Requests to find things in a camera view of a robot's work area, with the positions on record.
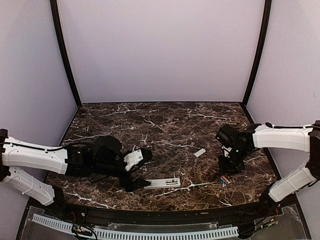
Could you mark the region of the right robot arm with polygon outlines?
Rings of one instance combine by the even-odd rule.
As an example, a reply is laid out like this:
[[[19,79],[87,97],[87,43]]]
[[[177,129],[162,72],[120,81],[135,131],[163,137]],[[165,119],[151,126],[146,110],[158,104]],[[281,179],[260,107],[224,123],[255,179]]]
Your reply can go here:
[[[287,196],[320,180],[320,122],[301,126],[253,123],[243,130],[223,124],[215,138],[221,144],[219,169],[222,174],[239,174],[244,160],[261,149],[292,150],[308,154],[308,159],[287,176],[272,183],[255,205],[255,213],[266,217]]]

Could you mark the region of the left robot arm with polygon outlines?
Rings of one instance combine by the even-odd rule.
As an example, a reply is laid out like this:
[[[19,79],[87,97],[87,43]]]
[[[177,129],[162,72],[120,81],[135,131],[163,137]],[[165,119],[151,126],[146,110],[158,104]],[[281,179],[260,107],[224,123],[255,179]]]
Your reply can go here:
[[[90,177],[93,174],[119,179],[126,192],[148,187],[151,182],[132,173],[152,158],[152,152],[139,148],[121,152],[121,142],[113,136],[99,136],[95,142],[75,142],[52,147],[22,142],[0,130],[0,180],[22,194],[37,200],[60,218],[67,218],[70,206],[64,202],[63,191],[40,182],[22,167],[46,170],[71,177]]]

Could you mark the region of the white battery cover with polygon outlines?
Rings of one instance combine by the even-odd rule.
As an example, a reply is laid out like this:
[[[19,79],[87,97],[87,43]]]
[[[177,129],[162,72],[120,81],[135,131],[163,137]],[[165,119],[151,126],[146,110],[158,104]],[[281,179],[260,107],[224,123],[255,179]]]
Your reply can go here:
[[[197,152],[194,153],[194,156],[199,158],[201,155],[203,155],[206,152],[205,148],[201,148],[200,150],[198,150]]]

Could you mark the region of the white remote control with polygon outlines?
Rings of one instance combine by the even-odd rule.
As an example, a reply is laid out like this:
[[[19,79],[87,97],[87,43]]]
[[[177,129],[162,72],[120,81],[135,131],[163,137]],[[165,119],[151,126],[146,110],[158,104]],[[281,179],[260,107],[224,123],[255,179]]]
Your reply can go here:
[[[151,184],[145,186],[145,190],[153,189],[172,189],[179,188],[181,186],[181,180],[179,178],[162,178],[162,179],[148,179]]]

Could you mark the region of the right black frame post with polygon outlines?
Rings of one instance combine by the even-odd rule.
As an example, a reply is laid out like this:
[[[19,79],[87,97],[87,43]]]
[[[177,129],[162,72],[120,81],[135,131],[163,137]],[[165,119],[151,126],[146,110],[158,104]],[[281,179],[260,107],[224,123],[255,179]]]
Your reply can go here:
[[[247,83],[245,93],[241,102],[244,108],[246,108],[249,103],[251,93],[253,91],[253,87],[255,84],[255,80],[258,74],[258,70],[259,70],[259,66],[260,66],[260,62],[261,62],[261,58],[264,50],[265,40],[267,36],[267,31],[268,31],[271,8],[272,8],[272,0],[265,0],[256,51],[255,51],[248,83]]]

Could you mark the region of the left black frame post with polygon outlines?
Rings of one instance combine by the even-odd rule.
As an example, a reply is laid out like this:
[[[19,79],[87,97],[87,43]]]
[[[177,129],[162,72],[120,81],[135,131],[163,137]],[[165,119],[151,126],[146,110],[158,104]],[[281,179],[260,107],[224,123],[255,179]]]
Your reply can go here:
[[[75,104],[76,104],[77,108],[80,108],[82,106],[82,102],[81,102],[80,95],[79,95],[79,92],[78,92],[78,89],[76,86],[76,81],[75,81],[75,78],[73,75],[69,56],[67,53],[67,48],[66,48],[66,44],[65,44],[65,39],[64,39],[59,9],[58,9],[58,1],[57,0],[50,0],[49,2],[50,2],[50,9],[51,9],[51,15],[52,15],[52,20],[53,20],[55,35],[56,35],[56,39],[57,39],[64,71],[65,71],[67,81],[68,81],[73,99],[75,101]]]

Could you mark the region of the black frame post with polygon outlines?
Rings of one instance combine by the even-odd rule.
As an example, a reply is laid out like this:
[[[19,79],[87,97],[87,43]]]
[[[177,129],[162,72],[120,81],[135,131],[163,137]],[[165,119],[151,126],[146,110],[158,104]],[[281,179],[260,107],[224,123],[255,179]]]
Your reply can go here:
[[[59,9],[58,9],[58,1],[57,0],[50,0],[49,2],[50,2],[50,9],[51,9],[51,15],[52,15],[52,20],[53,20],[55,35],[56,35],[56,39],[57,39],[64,71],[65,71],[67,81],[68,81],[73,99],[75,101],[75,104],[76,104],[77,108],[80,108],[82,106],[82,102],[81,102],[80,95],[79,95],[79,92],[78,92],[78,89],[76,86],[76,81],[75,81],[75,78],[73,75],[69,56],[67,53],[67,48],[66,48],[66,44],[65,44],[65,39],[64,39]]]
[[[251,93],[253,91],[253,87],[255,84],[255,80],[258,74],[258,70],[259,70],[259,66],[260,66],[260,62],[261,62],[261,58],[264,50],[265,40],[267,36],[267,31],[268,31],[271,8],[272,8],[272,0],[265,0],[256,51],[255,51],[248,83],[247,83],[245,93],[241,102],[244,108],[246,108],[249,103]]]

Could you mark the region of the black front rail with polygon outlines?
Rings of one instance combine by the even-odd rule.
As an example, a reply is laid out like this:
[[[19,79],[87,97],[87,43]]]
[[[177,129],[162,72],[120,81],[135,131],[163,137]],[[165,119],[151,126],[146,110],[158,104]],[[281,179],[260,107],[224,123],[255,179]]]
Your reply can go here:
[[[110,223],[137,225],[183,225],[217,222],[224,224],[251,224],[259,217],[248,215],[258,208],[258,203],[190,211],[133,211],[90,207],[67,203],[66,213],[74,212],[76,222],[92,226]]]

